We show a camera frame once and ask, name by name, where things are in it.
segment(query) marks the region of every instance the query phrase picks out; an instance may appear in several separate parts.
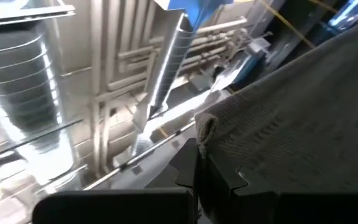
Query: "metal pipe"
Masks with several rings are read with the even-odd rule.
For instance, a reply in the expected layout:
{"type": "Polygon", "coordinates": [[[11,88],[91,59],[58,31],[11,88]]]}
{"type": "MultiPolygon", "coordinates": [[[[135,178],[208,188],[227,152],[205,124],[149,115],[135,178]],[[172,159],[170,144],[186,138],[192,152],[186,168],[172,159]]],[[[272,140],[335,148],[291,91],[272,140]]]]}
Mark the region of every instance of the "metal pipe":
{"type": "Polygon", "coordinates": [[[188,63],[191,63],[191,62],[195,62],[195,61],[198,61],[198,60],[201,60],[203,58],[207,58],[207,57],[210,57],[212,55],[216,55],[216,54],[219,54],[221,52],[224,52],[225,50],[227,49],[226,46],[223,46],[223,47],[220,47],[220,48],[216,48],[214,50],[211,50],[209,52],[205,52],[205,53],[202,53],[201,55],[196,55],[196,56],[193,56],[193,57],[190,57],[190,58],[186,58],[184,61],[183,61],[183,64],[188,64],[188,63]]]}
{"type": "Polygon", "coordinates": [[[236,26],[244,25],[246,23],[247,23],[247,19],[245,17],[241,17],[241,19],[239,19],[237,21],[226,22],[226,23],[223,23],[223,24],[218,24],[218,25],[213,25],[213,26],[209,26],[209,27],[199,28],[197,30],[197,34],[204,34],[206,32],[222,30],[222,29],[226,29],[226,28],[233,28],[233,27],[236,27],[236,26]]]}
{"type": "Polygon", "coordinates": [[[122,95],[124,93],[127,93],[127,92],[129,92],[131,90],[134,90],[134,89],[136,89],[138,87],[141,87],[141,86],[145,85],[145,83],[146,83],[146,81],[143,80],[143,81],[140,81],[140,82],[125,86],[124,88],[121,88],[121,89],[116,90],[116,91],[112,91],[112,92],[109,92],[109,93],[103,93],[102,95],[97,96],[95,98],[95,100],[97,102],[110,100],[110,99],[112,99],[114,97],[120,96],[120,95],[122,95]]]}
{"type": "Polygon", "coordinates": [[[143,32],[143,45],[149,44],[150,40],[150,34],[152,32],[153,28],[153,21],[154,21],[154,15],[155,15],[155,7],[157,3],[154,2],[154,0],[149,0],[149,8],[147,10],[147,17],[146,22],[144,26],[144,32],[143,32]]]}
{"type": "Polygon", "coordinates": [[[149,58],[149,65],[147,66],[147,70],[146,70],[147,77],[146,77],[146,84],[144,85],[144,91],[147,91],[147,87],[149,85],[150,76],[152,75],[153,67],[154,67],[154,63],[155,63],[156,58],[157,58],[157,53],[152,52],[150,54],[150,58],[149,58]]]}
{"type": "Polygon", "coordinates": [[[131,33],[134,21],[135,7],[135,0],[125,0],[124,21],[122,22],[121,33],[121,52],[128,51],[131,44],[131,33]]]}
{"type": "MultiPolygon", "coordinates": [[[[234,33],[235,33],[235,30],[230,30],[229,32],[223,32],[223,33],[216,34],[216,35],[211,35],[211,36],[208,36],[208,37],[200,37],[200,38],[197,38],[197,39],[193,40],[192,43],[191,43],[191,46],[205,44],[207,42],[214,41],[214,40],[224,39],[226,37],[232,36],[234,33]]],[[[130,50],[130,51],[127,51],[127,52],[118,53],[118,58],[120,60],[124,60],[124,59],[131,58],[133,56],[136,56],[136,55],[148,54],[149,52],[151,52],[153,50],[154,50],[153,46],[142,47],[142,48],[137,49],[137,50],[130,50]]]]}
{"type": "Polygon", "coordinates": [[[136,50],[130,50],[127,52],[121,52],[121,53],[118,53],[118,58],[123,60],[123,59],[127,59],[130,57],[139,55],[139,54],[147,54],[150,51],[152,51],[153,49],[154,49],[153,46],[149,46],[149,47],[142,47],[142,48],[136,49],[136,50]]]}
{"type": "Polygon", "coordinates": [[[173,13],[177,14],[178,19],[172,28],[167,30],[167,39],[164,41],[149,81],[147,90],[149,103],[146,112],[148,117],[153,116],[168,98],[171,85],[195,36],[187,15],[181,10],[173,13]]]}
{"type": "Polygon", "coordinates": [[[212,47],[212,46],[215,46],[215,45],[223,44],[223,43],[225,43],[225,42],[227,42],[227,41],[229,41],[229,39],[222,39],[222,40],[218,40],[218,41],[211,42],[211,43],[207,43],[207,44],[201,44],[201,45],[199,45],[199,46],[192,47],[192,48],[189,50],[189,53],[190,53],[190,52],[197,51],[197,50],[204,49],[204,48],[206,48],[206,47],[212,47]]]}
{"type": "Polygon", "coordinates": [[[67,120],[51,38],[44,21],[0,26],[0,128],[40,184],[74,165],[68,133],[57,128],[67,120]],[[49,167],[58,156],[59,166],[49,167]]]}
{"type": "MultiPolygon", "coordinates": [[[[213,26],[209,26],[209,27],[199,28],[197,30],[197,35],[198,34],[205,34],[207,32],[212,32],[212,31],[216,31],[216,30],[222,30],[222,29],[227,29],[227,28],[233,28],[233,27],[236,27],[236,26],[242,26],[242,25],[247,23],[247,19],[244,18],[244,17],[241,17],[241,18],[242,19],[239,19],[237,21],[232,21],[232,22],[213,25],[213,26]]],[[[154,37],[154,38],[149,40],[149,44],[150,45],[157,45],[157,44],[162,43],[163,41],[164,41],[164,37],[154,37]]]]}
{"type": "MultiPolygon", "coordinates": [[[[234,33],[234,31],[232,31],[232,32],[230,31],[230,33],[228,33],[228,34],[223,34],[223,35],[218,34],[217,36],[214,36],[214,37],[212,37],[212,38],[202,37],[202,38],[200,38],[200,40],[198,40],[198,41],[196,42],[196,44],[198,44],[198,43],[204,43],[204,42],[207,42],[208,40],[215,39],[215,38],[218,38],[218,37],[230,36],[230,35],[233,35],[233,33],[234,33]]],[[[204,44],[204,45],[192,47],[191,49],[189,49],[189,52],[193,52],[193,51],[195,51],[195,50],[200,50],[200,49],[205,48],[205,47],[210,47],[210,46],[218,45],[218,44],[221,44],[221,43],[226,42],[226,41],[228,41],[228,39],[224,39],[224,41],[217,41],[217,42],[212,42],[212,43],[209,43],[209,44],[204,44]]],[[[147,47],[147,49],[146,49],[145,47],[142,49],[143,52],[146,52],[146,51],[148,51],[148,50],[149,50],[149,47],[147,47]]],[[[125,52],[125,54],[126,54],[126,57],[127,57],[128,55],[133,56],[133,55],[135,55],[136,52],[138,52],[138,51],[133,50],[133,51],[131,51],[129,54],[127,54],[127,52],[125,52]]],[[[185,59],[185,61],[184,61],[183,63],[189,63],[187,60],[188,60],[188,58],[185,59]]],[[[145,66],[148,65],[148,64],[149,64],[149,63],[148,63],[148,60],[143,60],[143,61],[140,61],[140,62],[130,63],[130,64],[127,64],[127,65],[126,65],[126,68],[122,67],[121,70],[120,70],[120,72],[123,73],[123,72],[126,72],[126,71],[133,71],[133,70],[136,70],[136,69],[145,67],[145,66]]]]}
{"type": "Polygon", "coordinates": [[[132,37],[132,45],[131,45],[132,50],[139,48],[146,10],[147,10],[147,0],[137,0],[135,28],[132,37]]]}
{"type": "Polygon", "coordinates": [[[108,33],[107,33],[107,55],[106,55],[106,83],[112,82],[114,78],[114,67],[116,64],[116,45],[119,25],[120,0],[110,1],[108,12],[108,33]]]}
{"type": "Polygon", "coordinates": [[[111,91],[118,90],[118,89],[120,89],[122,87],[125,87],[125,86],[128,86],[128,85],[130,85],[132,83],[141,81],[141,80],[145,79],[146,77],[147,77],[147,72],[142,72],[140,74],[137,74],[137,75],[134,75],[134,76],[119,80],[117,82],[110,83],[109,84],[109,90],[111,90],[111,91]]]}
{"type": "Polygon", "coordinates": [[[210,62],[210,61],[213,61],[213,60],[217,60],[217,59],[219,59],[219,58],[220,58],[220,56],[218,56],[218,55],[213,55],[212,57],[209,57],[209,58],[206,58],[206,59],[202,59],[202,60],[200,60],[200,61],[198,61],[198,62],[189,63],[189,64],[187,64],[187,65],[184,65],[184,66],[182,66],[182,68],[180,69],[180,71],[184,71],[184,70],[187,70],[187,69],[189,69],[189,68],[193,68],[193,67],[195,67],[195,66],[202,65],[202,64],[204,64],[204,63],[206,63],[206,62],[210,62]]]}
{"type": "Polygon", "coordinates": [[[143,60],[143,61],[140,61],[140,62],[130,63],[130,64],[127,64],[126,69],[124,71],[121,70],[120,72],[137,70],[139,68],[146,67],[148,64],[149,64],[148,60],[143,60]]]}
{"type": "Polygon", "coordinates": [[[94,100],[94,96],[100,92],[101,76],[101,39],[102,39],[102,20],[103,20],[103,0],[90,2],[91,6],[91,47],[92,47],[92,72],[91,72],[91,91],[90,112],[91,112],[91,137],[93,140],[94,151],[94,171],[100,175],[100,130],[99,130],[99,103],[94,100]]]}
{"type": "Polygon", "coordinates": [[[92,76],[91,87],[94,95],[100,92],[101,43],[103,0],[91,1],[91,48],[92,48],[92,76]]]}
{"type": "Polygon", "coordinates": [[[107,153],[109,147],[109,128],[110,128],[110,100],[104,102],[103,108],[103,130],[102,130],[102,149],[101,149],[101,167],[105,172],[109,172],[107,167],[107,153]]]}
{"type": "Polygon", "coordinates": [[[108,181],[112,176],[118,174],[120,171],[125,170],[126,167],[129,167],[133,164],[135,164],[136,162],[139,162],[141,159],[143,159],[145,156],[149,155],[150,153],[154,152],[154,150],[158,149],[160,146],[162,146],[163,144],[169,142],[170,140],[172,140],[174,137],[178,136],[179,134],[183,133],[184,131],[186,131],[187,129],[191,128],[193,125],[195,124],[195,121],[192,121],[190,124],[187,124],[186,126],[184,126],[183,128],[181,128],[180,130],[178,130],[177,132],[171,134],[170,136],[168,136],[167,138],[165,138],[164,140],[158,142],[157,144],[155,144],[154,146],[150,147],[149,149],[147,149],[146,151],[144,151],[142,154],[139,154],[138,156],[133,157],[131,160],[129,160],[128,162],[126,162],[125,164],[122,164],[121,166],[119,166],[118,168],[114,169],[112,172],[110,172],[109,174],[105,175],[104,177],[100,178],[99,180],[95,181],[93,184],[85,187],[83,190],[92,190],[95,187],[105,183],[106,181],[108,181]]]}

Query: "ventilation duct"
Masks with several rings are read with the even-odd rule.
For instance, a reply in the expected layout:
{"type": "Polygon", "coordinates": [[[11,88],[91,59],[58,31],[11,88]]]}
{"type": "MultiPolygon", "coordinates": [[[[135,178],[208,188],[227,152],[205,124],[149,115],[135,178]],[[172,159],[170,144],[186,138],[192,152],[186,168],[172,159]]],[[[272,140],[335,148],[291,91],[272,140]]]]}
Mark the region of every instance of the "ventilation duct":
{"type": "Polygon", "coordinates": [[[172,13],[175,14],[176,23],[167,30],[165,41],[147,86],[149,117],[162,109],[182,61],[195,37],[195,30],[193,30],[187,15],[182,10],[172,11],[172,13]]]}
{"type": "MultiPolygon", "coordinates": [[[[13,144],[62,123],[61,69],[51,40],[44,21],[0,26],[0,128],[13,144]]],[[[16,150],[41,184],[73,165],[64,130],[16,150]]]]}

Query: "light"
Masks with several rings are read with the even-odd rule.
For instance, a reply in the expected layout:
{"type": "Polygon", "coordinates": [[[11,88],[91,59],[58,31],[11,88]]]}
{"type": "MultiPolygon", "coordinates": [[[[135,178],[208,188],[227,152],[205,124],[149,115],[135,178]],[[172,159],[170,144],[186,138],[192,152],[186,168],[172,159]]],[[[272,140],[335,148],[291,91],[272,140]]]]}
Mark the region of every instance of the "light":
{"type": "Polygon", "coordinates": [[[358,5],[358,0],[355,0],[352,2],[352,4],[350,6],[348,6],[339,16],[338,18],[336,18],[335,20],[330,20],[330,24],[331,26],[336,26],[339,24],[339,22],[341,22],[343,19],[346,18],[347,14],[356,6],[358,5]]]}
{"type": "Polygon", "coordinates": [[[15,152],[12,151],[12,150],[3,152],[3,153],[0,154],[0,159],[7,158],[7,157],[13,155],[14,153],[15,153],[15,152]]]}
{"type": "Polygon", "coordinates": [[[210,94],[211,92],[205,91],[204,93],[193,97],[192,99],[168,110],[167,112],[165,112],[164,114],[162,114],[161,116],[158,116],[154,119],[151,119],[150,121],[147,122],[143,134],[145,134],[145,136],[151,136],[152,132],[154,130],[156,130],[157,128],[161,127],[161,125],[172,121],[178,117],[180,117],[181,115],[199,107],[201,104],[204,103],[206,97],[210,94]]]}

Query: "cloth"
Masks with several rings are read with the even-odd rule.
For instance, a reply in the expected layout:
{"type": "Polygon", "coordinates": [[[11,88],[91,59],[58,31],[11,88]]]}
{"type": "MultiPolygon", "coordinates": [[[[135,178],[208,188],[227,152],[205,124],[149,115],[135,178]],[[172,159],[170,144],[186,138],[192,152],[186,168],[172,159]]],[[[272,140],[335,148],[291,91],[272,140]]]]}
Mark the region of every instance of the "cloth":
{"type": "Polygon", "coordinates": [[[200,151],[222,150],[272,190],[358,191],[358,26],[196,116],[200,151]]]}

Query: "metal frame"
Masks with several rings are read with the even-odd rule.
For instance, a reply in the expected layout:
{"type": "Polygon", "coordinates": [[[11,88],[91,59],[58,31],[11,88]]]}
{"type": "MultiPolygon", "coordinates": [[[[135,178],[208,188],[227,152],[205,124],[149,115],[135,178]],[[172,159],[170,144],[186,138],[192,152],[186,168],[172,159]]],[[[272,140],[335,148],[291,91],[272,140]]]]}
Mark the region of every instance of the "metal frame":
{"type": "Polygon", "coordinates": [[[15,24],[20,22],[39,21],[63,16],[75,15],[75,8],[71,5],[41,7],[35,9],[12,10],[0,14],[0,25],[15,24]]]}

